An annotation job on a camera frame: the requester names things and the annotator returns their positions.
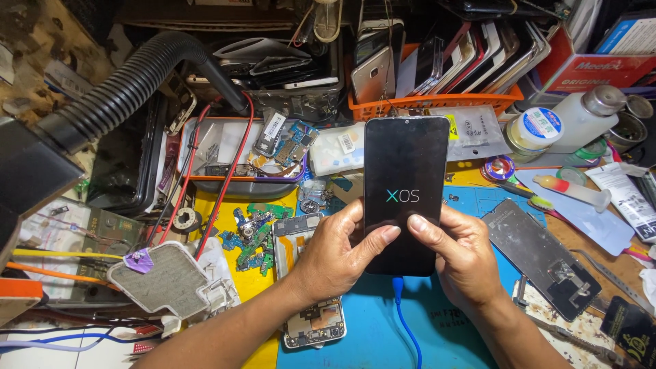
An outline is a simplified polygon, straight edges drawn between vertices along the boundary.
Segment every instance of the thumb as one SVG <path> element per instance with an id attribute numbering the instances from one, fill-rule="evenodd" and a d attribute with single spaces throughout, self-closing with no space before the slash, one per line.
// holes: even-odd
<path id="1" fill-rule="evenodd" d="M 427 221 L 421 215 L 413 214 L 408 218 L 408 230 L 419 242 L 440 254 L 448 262 L 452 262 L 465 251 L 440 227 Z"/>
<path id="2" fill-rule="evenodd" d="M 401 229 L 393 225 L 386 225 L 369 233 L 350 252 L 355 266 L 359 270 L 364 270 L 371 260 L 385 250 L 385 247 L 394 241 L 399 234 L 401 234 Z"/>

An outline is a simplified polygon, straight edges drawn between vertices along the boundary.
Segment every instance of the hand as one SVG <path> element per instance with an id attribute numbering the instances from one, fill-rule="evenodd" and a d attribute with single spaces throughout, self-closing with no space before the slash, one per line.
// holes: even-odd
<path id="1" fill-rule="evenodd" d="M 442 206 L 440 225 L 420 215 L 408 218 L 410 233 L 438 253 L 435 268 L 449 300 L 465 313 L 475 313 L 500 297 L 508 299 L 485 223 Z"/>
<path id="2" fill-rule="evenodd" d="M 310 306 L 319 301 L 341 296 L 353 287 L 365 267 L 394 241 L 401 229 L 392 225 L 380 227 L 351 248 L 349 236 L 361 228 L 362 199 L 319 222 L 298 263 L 283 280 Z"/>

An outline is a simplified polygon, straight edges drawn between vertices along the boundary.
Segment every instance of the blue silicone repair mat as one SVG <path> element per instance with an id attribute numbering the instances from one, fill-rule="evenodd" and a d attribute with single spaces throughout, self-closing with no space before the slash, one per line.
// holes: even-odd
<path id="1" fill-rule="evenodd" d="M 450 194 L 458 200 L 448 200 Z M 499 188 L 445 186 L 444 198 L 454 209 L 476 217 L 510 198 L 544 223 L 544 214 L 528 206 L 525 198 Z M 520 274 L 496 249 L 495 255 L 501 283 L 512 293 Z M 436 274 L 404 279 L 401 308 L 421 347 L 422 368 L 497 368 L 475 327 L 442 292 Z M 322 349 L 290 350 L 280 343 L 277 368 L 416 368 L 415 347 L 396 313 L 391 276 L 363 274 L 342 302 L 346 336 Z"/>

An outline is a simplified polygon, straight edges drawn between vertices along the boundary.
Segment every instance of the white plastic bottle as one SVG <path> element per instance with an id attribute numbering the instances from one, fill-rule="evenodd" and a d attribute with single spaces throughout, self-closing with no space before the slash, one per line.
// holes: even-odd
<path id="1" fill-rule="evenodd" d="M 552 110 L 563 123 L 563 136 L 548 152 L 571 154 L 617 124 L 617 112 L 626 96 L 619 89 L 603 85 L 586 93 L 573 93 Z"/>

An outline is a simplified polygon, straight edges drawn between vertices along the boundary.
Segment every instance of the orange plastic basket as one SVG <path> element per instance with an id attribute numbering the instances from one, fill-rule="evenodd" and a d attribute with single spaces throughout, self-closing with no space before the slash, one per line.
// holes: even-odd
<path id="1" fill-rule="evenodd" d="M 406 45 L 403 50 L 403 55 L 407 56 L 419 44 Z M 392 98 L 389 100 L 367 102 L 365 104 L 356 104 L 353 99 L 353 91 L 349 89 L 348 92 L 348 107 L 353 111 L 353 119 L 356 121 L 366 121 L 371 118 L 387 116 L 392 104 L 397 109 L 406 108 L 442 108 L 451 106 L 477 106 L 477 105 L 492 105 L 497 115 L 506 110 L 513 102 L 523 100 L 524 96 L 517 85 L 510 89 L 507 95 L 494 95 L 494 94 L 479 94 L 479 93 L 463 93 L 463 94 L 447 94 L 447 95 L 428 95 L 428 96 L 414 96 L 403 98 Z"/>

